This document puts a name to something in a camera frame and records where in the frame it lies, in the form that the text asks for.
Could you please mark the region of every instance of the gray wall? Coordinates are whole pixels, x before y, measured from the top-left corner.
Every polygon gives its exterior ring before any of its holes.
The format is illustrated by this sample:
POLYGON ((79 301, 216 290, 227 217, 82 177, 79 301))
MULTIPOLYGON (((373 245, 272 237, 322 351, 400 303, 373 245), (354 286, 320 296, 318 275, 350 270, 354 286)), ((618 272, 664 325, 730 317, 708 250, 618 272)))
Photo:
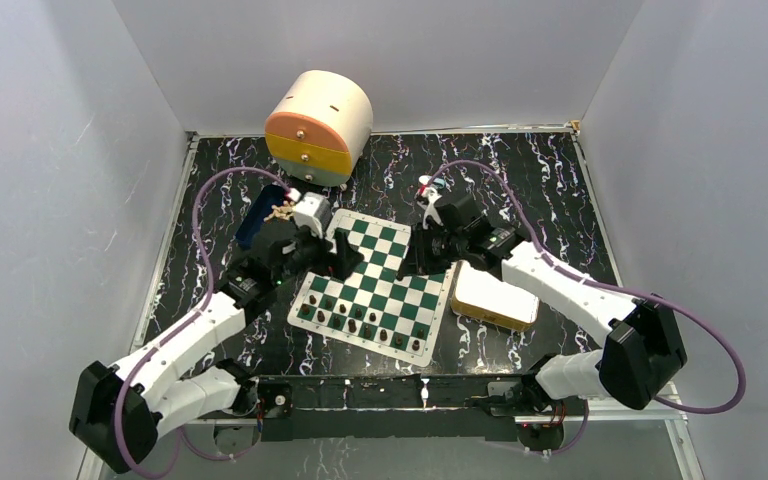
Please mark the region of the gray wall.
POLYGON ((642 0, 114 3, 184 128, 215 134, 263 133, 310 69, 357 82, 376 131, 580 119, 642 0))
POLYGON ((183 130, 109 1, 0 0, 0 479, 68 479, 81 369, 127 351, 183 130))
MULTIPOLYGON (((768 2, 648 1, 582 129, 625 282, 696 310, 745 360, 744 402, 690 422, 708 478, 768 478, 768 2)), ((724 401, 727 357, 682 330, 682 398, 724 401)))

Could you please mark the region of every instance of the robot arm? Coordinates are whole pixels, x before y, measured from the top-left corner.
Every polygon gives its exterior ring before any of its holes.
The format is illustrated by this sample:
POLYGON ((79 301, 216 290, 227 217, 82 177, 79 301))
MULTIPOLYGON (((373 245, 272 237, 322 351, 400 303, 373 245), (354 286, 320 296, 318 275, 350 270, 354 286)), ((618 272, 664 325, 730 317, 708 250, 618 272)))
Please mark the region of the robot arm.
POLYGON ((492 225, 471 196, 441 197, 426 187, 422 198, 428 202, 426 214, 412 229, 400 278, 440 273, 452 262, 466 260, 473 268, 536 295, 602 347, 541 359, 516 392, 520 403, 541 411, 571 396, 610 396, 640 410, 687 362, 670 310, 562 274, 558 269, 587 277, 558 259, 549 265, 526 231, 492 225))
MULTIPOLYGON (((335 232, 333 243, 325 238, 331 210, 324 197, 309 193, 301 198, 293 207, 293 222, 264 223, 264 209, 256 207, 267 197, 258 197, 243 222, 249 231, 242 236, 252 240, 250 249, 226 270, 209 305, 191 310, 157 338, 110 366, 94 362, 81 373, 69 430, 117 473, 127 471, 128 466, 114 436, 114 401, 147 351, 157 348, 128 386, 122 412, 125 442, 137 462, 148 455, 159 437, 206 413, 252 413, 259 401, 257 379, 233 360, 223 360, 193 378, 181 377, 266 311, 283 283, 308 271, 345 280, 363 260, 345 232, 335 232), (193 315, 197 318, 187 324, 193 315)), ((283 201, 283 191, 278 200, 283 201)))

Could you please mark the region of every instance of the white cable clip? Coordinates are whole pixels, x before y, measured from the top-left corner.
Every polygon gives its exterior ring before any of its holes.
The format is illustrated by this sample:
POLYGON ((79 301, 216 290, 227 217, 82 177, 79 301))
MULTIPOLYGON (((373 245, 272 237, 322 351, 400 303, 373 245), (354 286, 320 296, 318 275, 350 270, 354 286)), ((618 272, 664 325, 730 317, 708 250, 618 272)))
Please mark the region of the white cable clip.
POLYGON ((286 197, 292 202, 299 203, 299 200, 302 198, 302 193, 295 188, 291 188, 290 191, 287 192, 286 197))
POLYGON ((422 398, 422 408, 425 409, 428 406, 428 379, 421 378, 422 390, 419 392, 420 398, 422 398))

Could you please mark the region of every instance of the black marble surface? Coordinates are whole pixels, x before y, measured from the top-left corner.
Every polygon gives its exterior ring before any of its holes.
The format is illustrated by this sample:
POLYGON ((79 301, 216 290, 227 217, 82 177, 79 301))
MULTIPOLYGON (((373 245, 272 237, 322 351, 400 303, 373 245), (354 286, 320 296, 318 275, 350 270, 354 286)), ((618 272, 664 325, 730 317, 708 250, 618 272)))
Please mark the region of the black marble surface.
MULTIPOLYGON (((477 160, 496 169, 512 186, 555 255, 597 280, 614 281, 569 133, 373 136, 344 192, 288 178, 270 157, 262 138, 202 139, 146 338, 174 323, 204 294, 205 271, 197 262, 190 212, 199 187, 217 171, 242 165, 264 167, 303 192, 327 195, 334 209, 349 208, 411 224, 421 215, 413 201, 419 176, 455 159, 477 160)), ((473 193, 488 215, 513 220, 510 200, 486 174, 460 168, 447 171, 444 178, 451 190, 473 193)), ((202 209, 202 231, 215 271, 221 272, 237 254, 234 232, 262 184, 254 176, 229 176, 217 182, 208 195, 202 209)), ((288 325, 287 311, 300 282, 301 278, 295 285, 285 285, 267 313, 219 345, 192 373, 226 357, 238 359, 255 374, 510 373, 527 369, 546 353, 571 354, 594 346, 583 330, 545 304, 525 333, 512 333, 449 310, 432 363, 418 368, 288 325)))

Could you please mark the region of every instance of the chessboard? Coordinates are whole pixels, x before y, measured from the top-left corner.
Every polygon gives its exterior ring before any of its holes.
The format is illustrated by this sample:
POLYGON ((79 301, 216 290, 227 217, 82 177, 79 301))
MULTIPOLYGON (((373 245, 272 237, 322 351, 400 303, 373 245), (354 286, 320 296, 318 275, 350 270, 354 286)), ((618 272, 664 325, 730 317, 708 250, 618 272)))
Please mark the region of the chessboard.
POLYGON ((290 325, 421 367, 431 363, 453 270, 406 277, 396 272, 410 227, 340 209, 327 236, 348 233, 364 261, 340 282, 308 273, 287 317, 290 325))

